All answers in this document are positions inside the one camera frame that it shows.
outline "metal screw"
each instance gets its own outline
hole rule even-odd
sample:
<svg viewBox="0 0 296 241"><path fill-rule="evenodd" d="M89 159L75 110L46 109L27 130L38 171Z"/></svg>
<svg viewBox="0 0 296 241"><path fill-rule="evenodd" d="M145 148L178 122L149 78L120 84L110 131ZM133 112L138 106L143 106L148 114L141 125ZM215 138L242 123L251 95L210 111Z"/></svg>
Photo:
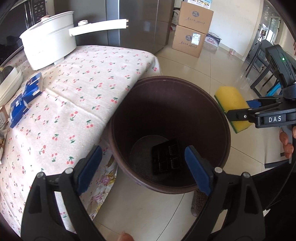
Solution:
<svg viewBox="0 0 296 241"><path fill-rule="evenodd" d="M244 173L243 173L243 176L244 176L245 178L249 178L251 175L250 175L249 173L247 173L247 172L244 172Z"/></svg>
<svg viewBox="0 0 296 241"><path fill-rule="evenodd" d="M214 170L216 173L222 173L222 171L223 171L221 167L215 167Z"/></svg>
<svg viewBox="0 0 296 241"><path fill-rule="evenodd" d="M71 174L73 172L73 168L69 167L65 170L66 174Z"/></svg>
<svg viewBox="0 0 296 241"><path fill-rule="evenodd" d="M38 177L38 178L43 177L43 172L38 172L38 173L37 173L37 177Z"/></svg>

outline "white handle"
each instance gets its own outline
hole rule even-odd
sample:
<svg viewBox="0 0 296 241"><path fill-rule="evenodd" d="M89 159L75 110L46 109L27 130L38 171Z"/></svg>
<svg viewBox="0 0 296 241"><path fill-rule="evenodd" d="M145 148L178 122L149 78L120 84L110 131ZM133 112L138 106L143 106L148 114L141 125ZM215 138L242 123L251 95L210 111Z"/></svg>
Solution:
<svg viewBox="0 0 296 241"><path fill-rule="evenodd" d="M81 25L75 28L69 29L70 36L76 36L85 33L91 33L96 31L111 30L111 29L123 29L126 28L127 19L116 19L109 21L102 21L97 23L89 23Z"/></svg>

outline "sponge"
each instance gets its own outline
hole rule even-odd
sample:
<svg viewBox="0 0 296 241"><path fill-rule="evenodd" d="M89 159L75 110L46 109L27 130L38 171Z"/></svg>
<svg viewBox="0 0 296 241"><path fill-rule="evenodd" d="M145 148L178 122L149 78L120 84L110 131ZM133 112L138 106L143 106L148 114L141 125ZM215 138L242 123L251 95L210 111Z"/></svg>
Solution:
<svg viewBox="0 0 296 241"><path fill-rule="evenodd" d="M215 98L224 113L227 113L229 110L249 108L248 103L235 87L221 86L217 90ZM230 124L235 133L239 133L252 125L247 120L230 121Z"/></svg>

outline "brown trash can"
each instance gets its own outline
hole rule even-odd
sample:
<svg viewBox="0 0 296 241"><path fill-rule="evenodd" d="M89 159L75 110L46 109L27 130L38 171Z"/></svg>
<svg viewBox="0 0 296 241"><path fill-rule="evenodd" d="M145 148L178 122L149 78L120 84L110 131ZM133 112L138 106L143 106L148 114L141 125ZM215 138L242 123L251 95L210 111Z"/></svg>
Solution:
<svg viewBox="0 0 296 241"><path fill-rule="evenodd" d="M179 144L182 168L154 175L151 147L166 140ZM155 76L139 80L111 118L109 143L119 167L154 191L180 194L197 189L184 159L193 145L213 167L224 167L230 130L217 102L183 79Z"/></svg>

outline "cherry print tablecloth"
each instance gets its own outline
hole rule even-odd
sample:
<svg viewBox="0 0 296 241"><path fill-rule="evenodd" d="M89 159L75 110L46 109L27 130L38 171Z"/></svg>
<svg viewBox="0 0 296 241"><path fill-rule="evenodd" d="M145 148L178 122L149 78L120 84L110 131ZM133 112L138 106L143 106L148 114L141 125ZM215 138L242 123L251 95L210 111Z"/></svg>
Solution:
<svg viewBox="0 0 296 241"><path fill-rule="evenodd" d="M0 164L0 212L20 234L22 212L30 185L40 171L63 172L85 157L94 144L103 149L103 159L81 200L94 218L110 191L117 165L103 133L116 108L138 79L160 75L157 58L141 50L107 46L80 46L58 65L33 71L24 52L8 65L23 72L24 83L6 105L19 95L25 82L41 72L43 93L9 128ZM73 231L56 193L65 227Z"/></svg>

